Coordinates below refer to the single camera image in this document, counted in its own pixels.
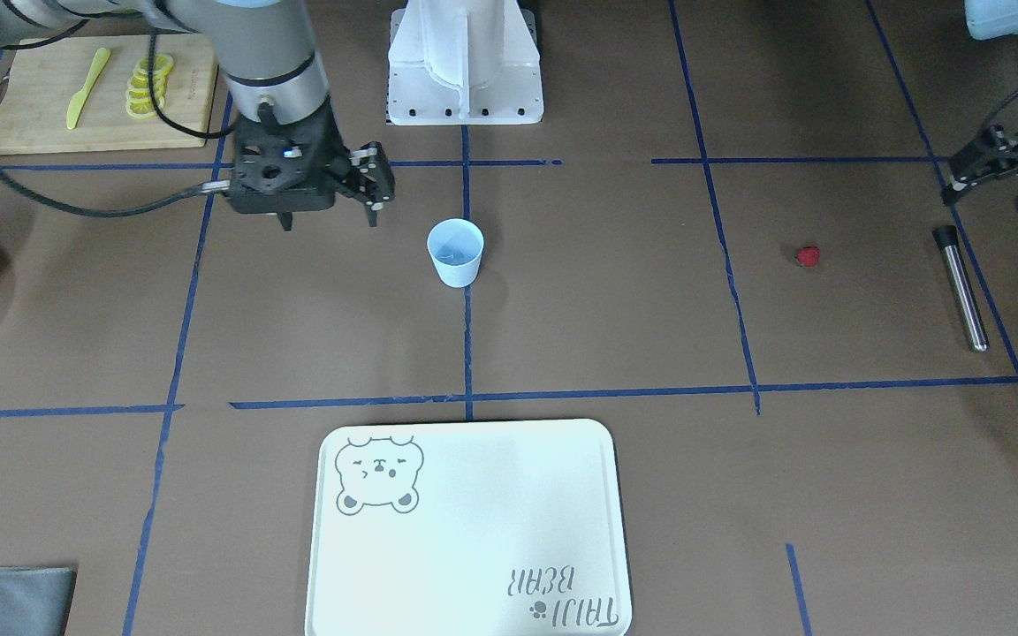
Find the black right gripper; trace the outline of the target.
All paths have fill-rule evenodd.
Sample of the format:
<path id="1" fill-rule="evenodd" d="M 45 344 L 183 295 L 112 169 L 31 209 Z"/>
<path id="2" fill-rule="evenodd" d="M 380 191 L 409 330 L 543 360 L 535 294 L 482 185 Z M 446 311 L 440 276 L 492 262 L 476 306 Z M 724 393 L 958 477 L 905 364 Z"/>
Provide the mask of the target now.
<path id="1" fill-rule="evenodd" d="M 279 124 L 263 104 L 259 117 L 234 121 L 233 165 L 226 197 L 235 212 L 275 215 L 284 232 L 298 213 L 323 212 L 339 197 L 360 203 L 376 228 L 383 205 L 395 198 L 396 181 L 383 144 L 344 144 L 331 103 L 304 119 Z"/>

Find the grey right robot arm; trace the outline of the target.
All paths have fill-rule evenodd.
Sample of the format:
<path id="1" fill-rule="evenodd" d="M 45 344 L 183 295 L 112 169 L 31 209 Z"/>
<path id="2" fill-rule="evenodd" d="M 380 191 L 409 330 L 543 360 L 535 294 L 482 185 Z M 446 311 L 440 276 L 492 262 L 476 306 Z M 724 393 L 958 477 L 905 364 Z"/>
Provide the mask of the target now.
<path id="1" fill-rule="evenodd" d="M 124 16 L 152 26 L 149 54 L 162 31 L 209 39 L 239 112 L 222 131 L 233 141 L 231 176 L 111 210 L 45 197 L 0 168 L 1 184 L 30 201 L 92 218 L 142 215 L 221 193 L 240 214 L 274 216 L 286 231 L 295 214 L 322 212 L 338 197 L 360 203 L 367 225 L 378 224 L 393 198 L 391 165 L 379 142 L 357 150 L 344 144 L 303 1 L 0 1 L 0 49 L 23 40 L 44 47 L 90 20 Z"/>

